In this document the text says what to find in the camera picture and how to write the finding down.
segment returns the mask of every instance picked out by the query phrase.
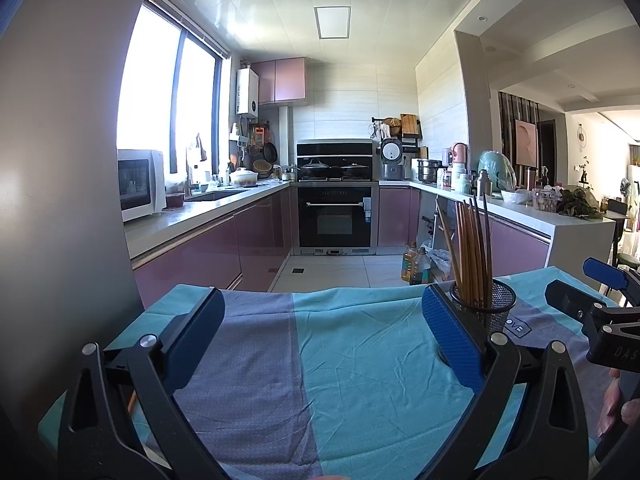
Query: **chopsticks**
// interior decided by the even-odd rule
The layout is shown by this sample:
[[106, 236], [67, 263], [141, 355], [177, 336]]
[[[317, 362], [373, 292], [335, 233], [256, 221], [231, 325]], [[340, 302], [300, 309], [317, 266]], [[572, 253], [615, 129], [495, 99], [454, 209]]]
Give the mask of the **chopsticks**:
[[439, 199], [436, 208], [447, 239], [451, 266], [458, 286], [460, 300], [469, 306], [491, 308], [493, 292], [493, 265], [489, 213], [484, 200], [484, 225], [480, 219], [478, 200], [456, 202], [456, 230], [458, 247], [455, 248], [449, 233], [446, 215]]

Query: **hand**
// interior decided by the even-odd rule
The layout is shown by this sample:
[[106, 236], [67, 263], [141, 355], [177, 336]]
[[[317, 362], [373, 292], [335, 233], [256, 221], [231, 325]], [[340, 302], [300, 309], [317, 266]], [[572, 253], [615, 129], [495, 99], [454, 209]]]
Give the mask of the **hand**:
[[[611, 384], [604, 393], [604, 403], [602, 413], [598, 421], [598, 434], [602, 436], [607, 433], [616, 422], [613, 415], [614, 410], [620, 403], [620, 370], [612, 368], [609, 375], [613, 377]], [[622, 422], [628, 426], [632, 426], [640, 416], [640, 399], [630, 400], [622, 406]]]

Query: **white ceramic bowl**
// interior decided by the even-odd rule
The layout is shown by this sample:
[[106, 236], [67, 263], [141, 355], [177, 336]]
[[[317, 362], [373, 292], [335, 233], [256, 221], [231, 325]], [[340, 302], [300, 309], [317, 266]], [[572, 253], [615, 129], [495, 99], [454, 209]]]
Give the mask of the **white ceramic bowl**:
[[501, 191], [502, 199], [507, 204], [526, 204], [531, 200], [531, 192], [528, 189], [517, 189], [516, 191]]
[[252, 184], [256, 184], [258, 182], [258, 174], [255, 171], [249, 171], [245, 168], [240, 168], [239, 170], [235, 170], [230, 175], [231, 184], [233, 186], [251, 186]]

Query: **metal screw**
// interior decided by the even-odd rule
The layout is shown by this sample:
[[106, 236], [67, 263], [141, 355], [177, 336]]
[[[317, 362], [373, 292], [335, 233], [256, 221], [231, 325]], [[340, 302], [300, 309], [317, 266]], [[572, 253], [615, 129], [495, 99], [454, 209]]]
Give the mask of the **metal screw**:
[[491, 341], [498, 346], [504, 346], [507, 344], [508, 339], [502, 332], [494, 332], [491, 334]]
[[94, 353], [96, 350], [98, 349], [98, 347], [95, 345], [95, 343], [87, 343], [86, 345], [84, 345], [82, 347], [82, 353], [84, 355], [91, 355], [92, 353]]
[[151, 348], [156, 344], [156, 341], [158, 341], [158, 338], [153, 334], [143, 335], [140, 338], [140, 346], [142, 346], [142, 348]]
[[558, 354], [563, 354], [566, 351], [566, 346], [564, 346], [562, 341], [553, 341], [551, 343], [551, 349]]

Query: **window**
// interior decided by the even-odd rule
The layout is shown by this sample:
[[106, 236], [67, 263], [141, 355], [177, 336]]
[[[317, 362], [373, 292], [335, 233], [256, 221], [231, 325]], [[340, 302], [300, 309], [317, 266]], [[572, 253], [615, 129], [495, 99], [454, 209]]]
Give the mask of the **window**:
[[193, 155], [198, 134], [206, 161], [193, 179], [218, 169], [221, 66], [222, 58], [187, 30], [147, 6], [140, 9], [122, 75], [116, 144], [162, 151], [167, 187], [185, 181], [188, 148]]

